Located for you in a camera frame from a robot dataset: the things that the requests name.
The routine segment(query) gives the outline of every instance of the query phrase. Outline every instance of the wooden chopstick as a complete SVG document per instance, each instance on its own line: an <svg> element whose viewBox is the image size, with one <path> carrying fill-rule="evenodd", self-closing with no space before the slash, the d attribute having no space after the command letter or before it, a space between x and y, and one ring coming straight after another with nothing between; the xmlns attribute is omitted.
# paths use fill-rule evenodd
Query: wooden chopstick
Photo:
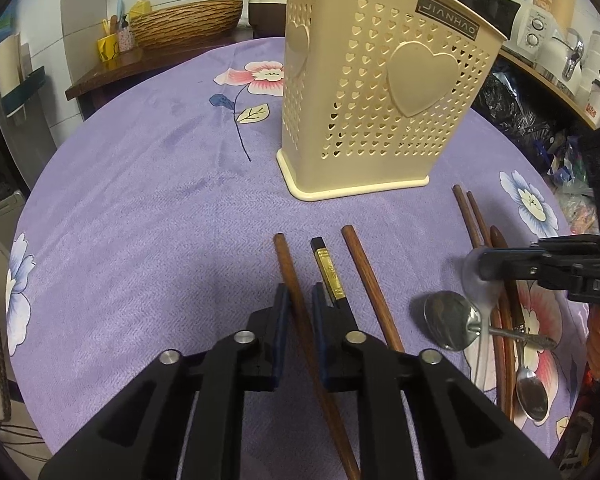
<svg viewBox="0 0 600 480"><path fill-rule="evenodd" d="M460 187L460 184L456 184L453 186L454 195L456 196L456 201L458 201L458 207L460 208L460 212L462 213L462 219L464 220L464 225L466 226L466 230L469 233L469 239L471 240L471 245L474 247L480 247L482 242L480 241L480 235L478 234L478 229L474 224L474 219L471 216L471 211L469 211L469 206L466 204L466 200L464 198L464 192Z"/></svg>
<svg viewBox="0 0 600 480"><path fill-rule="evenodd" d="M469 204L471 204L471 210L474 212L475 221L478 222L484 244L487 247L493 247L493 245L491 245L491 235L487 229L487 224L484 222L484 217L482 216L482 213L480 213L478 203L475 201L474 194L471 191L467 191L466 197L469 199Z"/></svg>
<svg viewBox="0 0 600 480"><path fill-rule="evenodd" d="M507 241L504 239L502 233L498 228L493 225L491 226L491 243L494 247L500 249L506 249L509 246ZM500 298L500 317L502 318L502 327L507 330L513 329L513 317L511 314L512 309L520 308L520 297L518 295L518 284L515 280L505 280L504 282L504 298ZM507 409L505 414L509 417L509 420L513 421L513 404L516 390L516 356L513 349L513 339L507 339L505 341L505 366L507 368Z"/></svg>
<svg viewBox="0 0 600 480"><path fill-rule="evenodd" d="M378 279L366 257L365 250L362 248L356 230L353 228L353 225L345 225L340 232L349 248L353 262L356 264L356 269L358 270L362 284L365 286L371 306L374 308L387 346L391 350L404 353L404 345L400 339L398 329L395 327L394 317L391 315L391 311L389 311L389 306L386 304L384 294L378 284Z"/></svg>
<svg viewBox="0 0 600 480"><path fill-rule="evenodd" d="M464 219L464 225L469 233L469 238L471 239L471 244L474 249L480 247L481 245L491 247L491 236L487 231L487 225L484 221L482 213L480 212L480 208L478 208L478 204L475 201L474 194L469 191L466 196L471 204L471 209L474 212L478 227L476 227L476 224L474 223L474 218L472 217L469 206L464 198L462 187L459 184L456 184L453 186L453 192L454 196L456 197L456 201L458 202L458 207L460 208L462 218ZM478 228L480 229L479 232L482 235L482 239L480 239L480 234L478 234ZM496 328L502 328L500 310L497 307L491 311L490 321L492 326ZM509 401L507 392L509 391L509 383L515 380L515 375L513 377L507 376L507 342L504 341L504 339L505 338L500 336L492 336L493 354L496 363L496 398L498 401L498 407L507 415L507 417L509 417L509 420L513 420L512 401Z"/></svg>
<svg viewBox="0 0 600 480"><path fill-rule="evenodd" d="M282 274L282 279L289 289L289 295L291 296L291 314L296 332L298 332L298 339L304 353L309 375L311 375L311 380L314 384L315 395L318 397L318 402L320 403L329 433L331 433L331 438L340 457L340 462L342 462L347 479L360 480L360 468L351 449L351 443L347 436L347 430L344 427L342 417L340 416L338 405L335 398L324 389L320 382L318 361L315 355L314 330L311 326L311 319L304 303L304 297L302 296L302 290L300 289L300 283L298 282L298 276L296 275L296 269L291 258L289 246L286 243L285 235L282 233L276 234L273 237L273 243L278 255L280 274Z"/></svg>

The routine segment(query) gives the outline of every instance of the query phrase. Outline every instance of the metal screw head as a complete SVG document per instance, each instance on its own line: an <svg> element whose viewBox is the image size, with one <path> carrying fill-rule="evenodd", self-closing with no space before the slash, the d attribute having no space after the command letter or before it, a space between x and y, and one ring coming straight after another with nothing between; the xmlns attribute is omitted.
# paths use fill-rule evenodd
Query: metal screw head
<svg viewBox="0 0 600 480"><path fill-rule="evenodd" d="M437 365L440 361L442 361L442 354L433 348L423 350L420 354L420 357L429 365Z"/></svg>
<svg viewBox="0 0 600 480"><path fill-rule="evenodd" d="M353 345L359 345L366 341L366 334L360 332L360 330L352 330L351 332L347 332L344 338Z"/></svg>
<svg viewBox="0 0 600 480"><path fill-rule="evenodd" d="M172 365L180 360L180 352L177 350L165 350L160 354L159 359L163 365Z"/></svg>
<svg viewBox="0 0 600 480"><path fill-rule="evenodd" d="M240 330L240 332L236 332L234 335L234 341L240 343L241 345L246 345L256 339L256 335L250 330Z"/></svg>

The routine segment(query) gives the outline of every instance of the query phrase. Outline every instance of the plastic bag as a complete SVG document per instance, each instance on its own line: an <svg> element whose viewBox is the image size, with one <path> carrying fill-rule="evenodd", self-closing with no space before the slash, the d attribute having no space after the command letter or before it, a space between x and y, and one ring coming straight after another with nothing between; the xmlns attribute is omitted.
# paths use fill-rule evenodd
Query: plastic bag
<svg viewBox="0 0 600 480"><path fill-rule="evenodd" d="M557 132L555 109L537 86L521 82L506 62L497 60L472 105L482 117L513 142L538 173L551 167Z"/></svg>
<svg viewBox="0 0 600 480"><path fill-rule="evenodd" d="M580 194L564 193L560 189L555 193L555 197L569 223L572 234L600 234L596 205L592 198Z"/></svg>
<svg viewBox="0 0 600 480"><path fill-rule="evenodd" d="M577 137L568 137L562 165L554 164L549 176L563 193L582 194L593 197L593 190L587 181L587 172L578 149Z"/></svg>

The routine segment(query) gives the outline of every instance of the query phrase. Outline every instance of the purple tablecloth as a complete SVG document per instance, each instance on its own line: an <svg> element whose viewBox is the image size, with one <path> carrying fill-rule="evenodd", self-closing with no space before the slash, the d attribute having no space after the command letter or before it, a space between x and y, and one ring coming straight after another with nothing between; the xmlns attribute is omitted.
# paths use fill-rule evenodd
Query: purple tablecloth
<svg viewBox="0 0 600 480"><path fill-rule="evenodd" d="M461 291L459 265L471 245L453 184L474 192L487 223L499 226L512 246L536 240L531 229L552 231L548 208L557 232L569 233L540 176L472 110L428 186L296 200L275 160L282 127L282 98L272 95L278 65L268 64L272 75L261 79L257 66L248 67L252 81L272 83L248 91L220 84L237 84L242 72L218 78L250 62L283 62L283 45L272 39L221 48L135 86L89 118L45 168L18 224L9 324L20 388L52 450L161 350L208 349L242 329L250 312L270 306L280 281L277 232L286 234L307 299L320 280L309 240L324 237L361 330L382 338L340 235L343 225L355 225L411 353L435 347L424 328L423 298ZM236 121L245 108L262 104L269 107L264 120ZM525 189L540 196L532 218L524 204L533 199L521 202ZM530 301L529 322L560 343L553 354L535 355L539 371L555 376L548 420L540 426L527 420L523 431L550 453L584 370L586 310L561 294L558 312L547 310L553 300L531 285L523 298ZM469 373L462 352L444 353ZM357 449L354 396L339 397ZM345 477L293 330L279 390L247 394L242 448L245 478Z"/></svg>

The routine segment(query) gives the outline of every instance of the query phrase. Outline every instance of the yellow bottle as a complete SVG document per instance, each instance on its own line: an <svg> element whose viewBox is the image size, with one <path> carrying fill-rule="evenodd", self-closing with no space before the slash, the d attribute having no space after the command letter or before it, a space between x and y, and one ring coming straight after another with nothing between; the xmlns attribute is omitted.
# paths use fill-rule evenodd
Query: yellow bottle
<svg viewBox="0 0 600 480"><path fill-rule="evenodd" d="M136 0L129 9L129 21L148 12L151 12L151 2L149 0Z"/></svg>

